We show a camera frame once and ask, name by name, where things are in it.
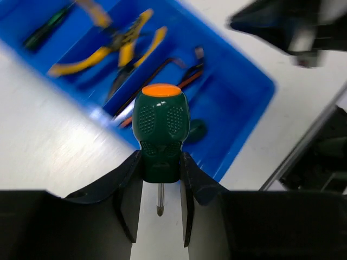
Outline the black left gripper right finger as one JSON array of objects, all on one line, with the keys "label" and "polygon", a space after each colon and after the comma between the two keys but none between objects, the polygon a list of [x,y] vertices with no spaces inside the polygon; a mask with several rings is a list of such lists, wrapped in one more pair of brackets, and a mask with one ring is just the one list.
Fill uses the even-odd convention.
[{"label": "black left gripper right finger", "polygon": [[346,198],[230,191],[187,152],[180,158],[184,246],[190,259],[346,259]]}]

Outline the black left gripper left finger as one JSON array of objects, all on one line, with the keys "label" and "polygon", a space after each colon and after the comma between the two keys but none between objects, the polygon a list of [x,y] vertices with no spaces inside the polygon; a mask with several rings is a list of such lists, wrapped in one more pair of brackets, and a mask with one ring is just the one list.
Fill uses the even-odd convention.
[{"label": "black left gripper left finger", "polygon": [[129,259],[136,241],[142,155],[60,198],[1,191],[1,259]]}]

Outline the stubby green phillips screwdriver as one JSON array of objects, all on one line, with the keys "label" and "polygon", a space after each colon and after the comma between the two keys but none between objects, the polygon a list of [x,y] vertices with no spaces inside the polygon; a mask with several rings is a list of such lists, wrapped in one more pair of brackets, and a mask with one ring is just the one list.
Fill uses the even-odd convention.
[{"label": "stubby green phillips screwdriver", "polygon": [[162,216],[165,184],[179,181],[180,156],[188,134],[186,137],[183,134],[171,137],[168,132],[134,136],[142,151],[143,179],[147,183],[158,184],[157,214]]}]

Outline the brown hex key large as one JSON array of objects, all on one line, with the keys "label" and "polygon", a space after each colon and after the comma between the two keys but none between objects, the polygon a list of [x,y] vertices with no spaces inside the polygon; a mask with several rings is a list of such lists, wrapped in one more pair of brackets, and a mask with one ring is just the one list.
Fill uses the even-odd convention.
[{"label": "brown hex key large", "polygon": [[130,102],[138,95],[138,93],[141,91],[141,89],[145,86],[147,86],[163,68],[168,65],[169,63],[174,63],[181,69],[184,69],[186,67],[185,63],[183,60],[180,58],[176,57],[170,57],[167,58],[150,76],[148,79],[146,79],[137,89],[136,91],[122,104],[122,106],[113,114],[114,117],[118,116],[125,108],[127,105],[130,104]]}]

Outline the yellow black pliers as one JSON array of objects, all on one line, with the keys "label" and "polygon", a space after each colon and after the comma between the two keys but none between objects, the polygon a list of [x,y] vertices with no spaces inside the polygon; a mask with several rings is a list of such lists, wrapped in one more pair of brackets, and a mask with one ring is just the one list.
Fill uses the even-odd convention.
[{"label": "yellow black pliers", "polygon": [[[129,8],[117,9],[115,15],[109,14],[102,5],[96,1],[76,1],[77,5],[84,9],[95,27],[109,37],[107,45],[100,46],[89,57],[72,63],[55,63],[47,71],[52,77],[72,75],[96,66],[111,53],[118,53],[117,68],[123,72],[126,67],[136,69],[157,49],[163,42],[168,32],[166,26],[162,26],[154,33],[153,40],[143,56],[136,57],[136,43],[144,34],[142,29],[153,15],[153,9],[148,8],[137,17],[132,15]],[[126,31],[122,31],[113,23],[113,18],[126,18],[133,20]]]}]

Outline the slim black green screwdriver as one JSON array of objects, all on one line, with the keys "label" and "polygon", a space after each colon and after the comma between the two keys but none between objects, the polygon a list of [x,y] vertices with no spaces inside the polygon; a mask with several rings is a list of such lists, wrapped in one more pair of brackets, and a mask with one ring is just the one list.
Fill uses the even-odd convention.
[{"label": "slim black green screwdriver", "polygon": [[44,22],[28,38],[23,41],[23,46],[29,51],[37,51],[44,42],[50,38],[51,34],[57,29],[64,19],[70,14],[75,2],[65,5],[51,18]]}]

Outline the brown hex key small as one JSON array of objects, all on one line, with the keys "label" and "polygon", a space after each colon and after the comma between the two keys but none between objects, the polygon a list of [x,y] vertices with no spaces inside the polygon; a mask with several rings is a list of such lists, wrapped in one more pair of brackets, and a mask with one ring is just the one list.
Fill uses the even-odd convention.
[{"label": "brown hex key small", "polygon": [[190,127],[188,99],[183,87],[202,75],[196,70],[192,76],[185,76],[180,84],[155,83],[140,89],[133,99],[132,109],[124,108],[113,122],[116,126],[132,124],[134,134],[146,137],[155,133],[168,132],[170,137],[187,136]]}]

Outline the brown hex key medium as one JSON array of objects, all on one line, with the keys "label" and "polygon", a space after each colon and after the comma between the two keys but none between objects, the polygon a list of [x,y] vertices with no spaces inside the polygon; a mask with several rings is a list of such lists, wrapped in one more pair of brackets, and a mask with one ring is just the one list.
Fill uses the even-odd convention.
[{"label": "brown hex key medium", "polygon": [[195,56],[197,59],[197,64],[190,67],[186,73],[183,75],[181,81],[177,85],[180,89],[185,88],[189,84],[197,80],[203,73],[204,70],[204,50],[202,46],[197,46],[195,48]]}]

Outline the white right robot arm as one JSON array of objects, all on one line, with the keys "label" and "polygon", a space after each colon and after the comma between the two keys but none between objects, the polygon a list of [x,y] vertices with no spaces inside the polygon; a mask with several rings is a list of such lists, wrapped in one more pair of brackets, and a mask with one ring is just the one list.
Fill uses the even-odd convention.
[{"label": "white right robot arm", "polygon": [[228,27],[314,68],[322,51],[346,51],[346,1],[252,1],[229,16]]}]

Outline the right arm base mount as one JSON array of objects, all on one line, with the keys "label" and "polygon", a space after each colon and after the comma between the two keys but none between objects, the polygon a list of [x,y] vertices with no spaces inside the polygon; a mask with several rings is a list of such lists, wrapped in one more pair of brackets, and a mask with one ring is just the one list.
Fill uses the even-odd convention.
[{"label": "right arm base mount", "polygon": [[320,113],[261,189],[346,194],[346,87]]}]

